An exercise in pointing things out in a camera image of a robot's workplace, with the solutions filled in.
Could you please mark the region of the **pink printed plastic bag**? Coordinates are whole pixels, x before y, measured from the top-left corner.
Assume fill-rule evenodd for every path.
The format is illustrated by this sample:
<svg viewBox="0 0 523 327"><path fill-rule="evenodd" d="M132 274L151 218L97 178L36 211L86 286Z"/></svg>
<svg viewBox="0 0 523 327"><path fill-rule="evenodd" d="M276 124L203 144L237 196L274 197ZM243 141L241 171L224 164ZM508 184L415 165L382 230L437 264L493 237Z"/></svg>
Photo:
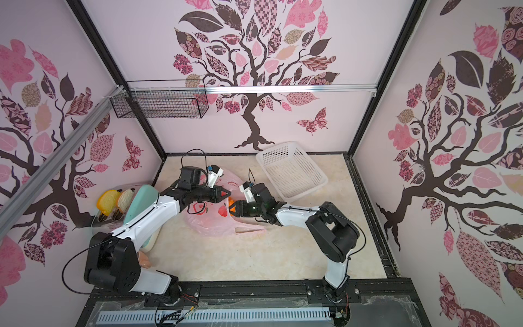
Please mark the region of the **pink printed plastic bag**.
<svg viewBox="0 0 523 327"><path fill-rule="evenodd" d="M182 216L187 225L205 237L226 237L240 234L262 234L265 227L236 220L229 211L230 201L244 200L240 187L244 183L230 170L223 169L216 186L222 186L232 194L218 204L193 202L184 210Z"/></svg>

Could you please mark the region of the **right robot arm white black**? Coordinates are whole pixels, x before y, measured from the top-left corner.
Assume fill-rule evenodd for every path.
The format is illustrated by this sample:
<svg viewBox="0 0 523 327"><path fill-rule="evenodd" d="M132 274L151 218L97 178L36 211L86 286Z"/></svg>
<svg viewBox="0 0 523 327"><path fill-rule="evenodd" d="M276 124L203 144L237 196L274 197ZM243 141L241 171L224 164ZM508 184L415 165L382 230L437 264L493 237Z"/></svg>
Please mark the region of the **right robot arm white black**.
<svg viewBox="0 0 523 327"><path fill-rule="evenodd" d="M251 201L230 200L229 211L235 217L259 217L271 225L308 230L328 260L323 277L327 297L334 301L344 297L349 286L348 265L351 256L361 251L357 244L363 232L333 203L299 207L258 194Z"/></svg>

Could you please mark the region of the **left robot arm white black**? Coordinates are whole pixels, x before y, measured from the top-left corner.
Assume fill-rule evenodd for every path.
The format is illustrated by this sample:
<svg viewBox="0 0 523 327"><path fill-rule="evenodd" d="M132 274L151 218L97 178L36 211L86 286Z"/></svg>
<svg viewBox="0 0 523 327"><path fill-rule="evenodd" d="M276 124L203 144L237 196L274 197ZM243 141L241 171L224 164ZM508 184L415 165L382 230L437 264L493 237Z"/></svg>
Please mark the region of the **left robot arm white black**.
<svg viewBox="0 0 523 327"><path fill-rule="evenodd" d="M181 295L178 278L141 267L138 252L156 231L194 202L220 203L230 191L216 184L223 169L183 166L178 179L130 222L111 233L99 232L90 241L84 281L120 295L131 292L174 304Z"/></svg>

